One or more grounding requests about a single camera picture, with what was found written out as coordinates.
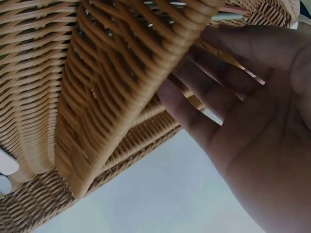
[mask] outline white background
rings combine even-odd
[[[37,233],[263,233],[185,132]]]

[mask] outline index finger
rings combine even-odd
[[[165,80],[157,95],[166,110],[207,153],[220,125],[201,113],[183,96],[170,81]]]

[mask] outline hand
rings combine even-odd
[[[311,38],[270,26],[207,27],[201,38],[256,75],[193,45],[174,69],[218,118],[166,80],[158,96],[267,232],[311,232]]]

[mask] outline wicker weave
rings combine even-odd
[[[147,102],[216,12],[218,1],[185,0],[189,6],[183,9],[164,0],[148,8],[138,0],[111,2],[82,1],[80,8],[77,0],[0,3],[0,143],[20,163],[9,177],[15,192],[0,200],[0,232],[29,231],[76,201],[55,161],[81,197],[90,185],[89,192],[180,129],[157,98]],[[227,3],[248,14],[222,23],[288,27],[294,21],[280,0]],[[200,17],[183,21],[190,15]],[[107,23],[109,30],[103,27]]]

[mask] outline white plastic piece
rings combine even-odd
[[[243,15],[241,14],[219,12],[212,17],[212,20],[221,21],[221,20],[233,20],[233,19],[242,19],[242,18],[243,18]]]
[[[17,172],[18,168],[17,161],[0,149],[0,173],[8,176]]]
[[[0,175],[0,194],[7,195],[11,192],[12,185],[6,176]]]

